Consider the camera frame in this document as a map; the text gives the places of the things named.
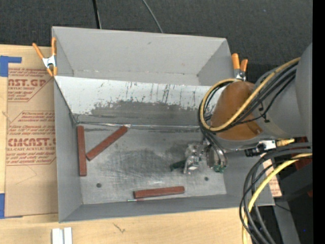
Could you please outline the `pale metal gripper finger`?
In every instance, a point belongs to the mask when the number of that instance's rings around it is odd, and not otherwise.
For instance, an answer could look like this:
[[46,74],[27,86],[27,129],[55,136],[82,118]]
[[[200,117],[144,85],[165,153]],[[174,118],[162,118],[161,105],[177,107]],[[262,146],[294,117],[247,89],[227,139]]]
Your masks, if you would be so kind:
[[198,156],[190,156],[186,159],[183,173],[184,174],[192,174],[195,170],[197,170],[200,166],[200,158]]
[[189,144],[185,150],[185,157],[189,158],[191,156],[194,156],[197,159],[201,159],[203,151],[203,144]]

